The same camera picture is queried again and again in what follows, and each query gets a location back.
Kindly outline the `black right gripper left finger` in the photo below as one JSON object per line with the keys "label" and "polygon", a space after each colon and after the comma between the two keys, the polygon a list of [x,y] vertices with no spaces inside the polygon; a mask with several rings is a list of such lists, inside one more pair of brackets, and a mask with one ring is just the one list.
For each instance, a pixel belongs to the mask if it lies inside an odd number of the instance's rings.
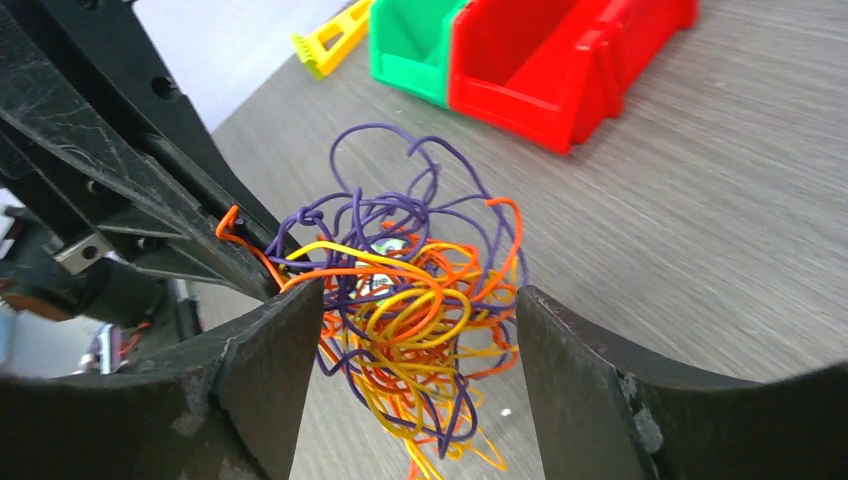
{"label": "black right gripper left finger", "polygon": [[315,281],[107,375],[1,381],[5,479],[285,479],[323,316]]}

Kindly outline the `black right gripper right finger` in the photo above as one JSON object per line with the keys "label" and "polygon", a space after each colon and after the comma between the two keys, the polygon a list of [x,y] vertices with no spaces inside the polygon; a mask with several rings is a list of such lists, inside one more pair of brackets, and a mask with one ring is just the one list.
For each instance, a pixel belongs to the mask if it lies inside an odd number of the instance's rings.
{"label": "black right gripper right finger", "polygon": [[847,366],[772,382],[697,368],[534,286],[518,341],[548,479],[843,479]]}

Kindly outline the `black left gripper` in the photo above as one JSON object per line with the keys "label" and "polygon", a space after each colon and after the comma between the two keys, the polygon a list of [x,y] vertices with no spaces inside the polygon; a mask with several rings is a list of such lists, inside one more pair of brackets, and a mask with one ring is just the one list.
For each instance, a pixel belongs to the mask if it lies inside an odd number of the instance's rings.
{"label": "black left gripper", "polygon": [[1,183],[24,239],[1,295],[53,320],[195,325],[186,281],[257,299],[279,288],[216,238],[234,205],[264,245],[276,218],[239,180],[130,1],[1,5]]}

